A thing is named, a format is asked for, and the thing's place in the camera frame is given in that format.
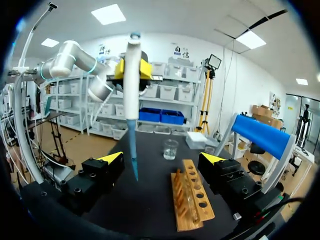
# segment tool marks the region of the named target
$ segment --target cable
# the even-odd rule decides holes
[[[285,201],[283,201],[283,202],[280,202],[280,203],[278,203],[278,204],[276,204],[276,205],[273,205],[273,206],[267,208],[266,210],[260,212],[260,213],[259,213],[257,216],[255,216],[255,217],[256,217],[256,218],[260,218],[260,217],[262,217],[262,216],[270,213],[270,212],[273,211],[274,209],[280,208],[280,207],[282,207],[282,206],[284,206],[284,205],[287,205],[287,204],[289,204],[289,203],[294,203],[294,202],[300,202],[300,203],[302,203],[303,201],[304,201],[304,198],[303,198],[303,197],[290,198],[290,199],[288,199],[288,200],[285,200]]]
[[[96,111],[96,114],[94,116],[94,111],[91,112],[91,116],[90,116],[90,126],[92,127],[93,124],[95,124],[95,122],[97,121],[97,117],[98,114],[100,113],[100,111],[102,110],[102,108],[104,107],[104,105],[107,103],[107,101],[109,101],[109,99],[111,98],[114,90],[116,89],[116,87],[114,86],[111,89],[110,94],[108,95],[108,97],[103,101],[103,103],[100,105],[100,107],[98,108],[98,110]]]

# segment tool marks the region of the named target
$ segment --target yellow tab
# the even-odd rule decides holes
[[[204,152],[201,152],[201,154],[210,162],[212,163],[213,165],[216,163],[216,162],[219,162],[220,160],[226,160],[224,158],[221,158],[221,157],[218,157],[218,156],[213,156],[213,155],[210,155],[208,153],[204,153]]]
[[[103,156],[103,157],[97,158],[97,160],[103,160],[103,161],[108,162],[110,164],[120,154],[124,154],[124,153],[122,151],[120,151],[120,152],[117,152],[117,153],[114,153],[114,154],[111,154],[111,155],[107,155],[107,156]]]

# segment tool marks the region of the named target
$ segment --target white wall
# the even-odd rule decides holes
[[[105,44],[110,49],[111,56],[118,56],[126,51],[128,35],[117,35],[94,39],[80,43],[82,48],[93,56],[98,56],[99,45]],[[141,36],[142,50],[148,55],[149,62],[168,62],[168,58],[174,57],[176,46],[181,49],[187,48],[189,60],[195,66],[200,66],[201,61],[214,54],[223,59],[224,48],[214,43],[193,37],[165,34],[144,33]],[[225,84],[224,100],[222,104],[221,128],[224,133],[233,113],[251,112],[252,105],[269,105],[270,92],[275,93],[284,104],[286,91],[274,77],[264,69],[257,66],[241,55],[225,50],[226,72],[230,71]],[[216,71],[213,84],[211,107],[209,111],[209,126],[211,130],[218,128],[218,114],[221,106],[224,88],[224,65],[221,64]],[[283,118],[284,109],[280,109],[279,118]]]

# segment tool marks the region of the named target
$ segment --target clear glass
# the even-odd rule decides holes
[[[163,157],[166,160],[174,160],[176,158],[179,143],[176,140],[167,139],[163,144]]]

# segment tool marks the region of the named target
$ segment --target white storage bin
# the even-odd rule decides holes
[[[95,121],[95,123],[91,126],[93,130],[96,131],[101,131],[102,130],[102,125],[99,120]]]
[[[157,96],[158,84],[152,84],[147,87],[146,93],[143,97],[146,98],[155,98]]]
[[[72,94],[80,93],[80,84],[78,82],[70,83],[70,90]]]
[[[160,86],[160,98],[166,100],[174,100],[177,85],[165,83]]]
[[[157,125],[154,129],[155,134],[165,134],[165,135],[170,135],[171,134],[171,129],[168,126],[159,126]]]
[[[188,131],[185,141],[190,149],[205,149],[207,138],[200,132]]]
[[[154,125],[145,125],[141,124],[137,128],[138,132],[143,132],[143,133],[148,133],[148,134],[153,134],[155,131],[155,126]]]
[[[122,103],[115,103],[115,115],[118,117],[124,117],[125,111],[124,111],[124,105]]]
[[[152,75],[165,75],[165,69],[167,64],[163,62],[152,62]]]
[[[69,84],[59,85],[59,94],[69,94],[71,93],[71,87]]]
[[[117,123],[112,125],[111,128],[114,140],[120,140],[128,130],[128,127],[125,123]]]
[[[171,134],[175,136],[187,136],[187,132],[182,128],[171,128]]]
[[[72,102],[69,99],[59,99],[58,102],[60,109],[69,109],[72,106]]]
[[[56,94],[57,93],[57,86],[50,86],[50,94]]]
[[[232,155],[233,153],[233,150],[234,150],[234,144],[233,142],[230,142],[229,143],[229,146],[228,146],[228,151],[229,153]],[[237,147],[237,149],[235,150],[235,155],[234,155],[234,159],[240,159],[244,156],[245,152],[246,152],[246,148],[244,149],[241,149],[239,147]]]
[[[67,119],[66,119],[65,115],[61,115],[60,116],[60,123],[62,123],[62,124],[66,124],[67,123]]]
[[[77,114],[67,115],[65,116],[65,119],[66,119],[66,123],[69,125],[75,125],[80,123],[80,116]]]
[[[169,64],[169,78],[177,79],[182,78],[185,67],[179,65]]]
[[[53,100],[53,99],[51,100],[50,108],[51,109],[56,109],[57,108],[57,100]]]
[[[190,81],[196,81],[199,78],[199,68],[196,67],[186,67],[185,78]]]
[[[88,112],[92,113],[92,111],[94,110],[98,110],[98,108],[96,109],[97,103],[95,102],[88,102]]]
[[[124,93],[119,90],[116,91],[116,94],[120,97],[124,97]]]
[[[178,85],[178,88],[178,100],[184,102],[191,102],[192,97],[194,95],[194,84],[191,82],[188,84],[181,83]]]
[[[113,131],[112,126],[115,124],[115,121],[113,120],[104,120],[101,121],[102,131],[105,135],[112,138],[113,137]]]
[[[111,116],[115,114],[115,106],[112,103],[106,103],[100,111],[101,114]]]

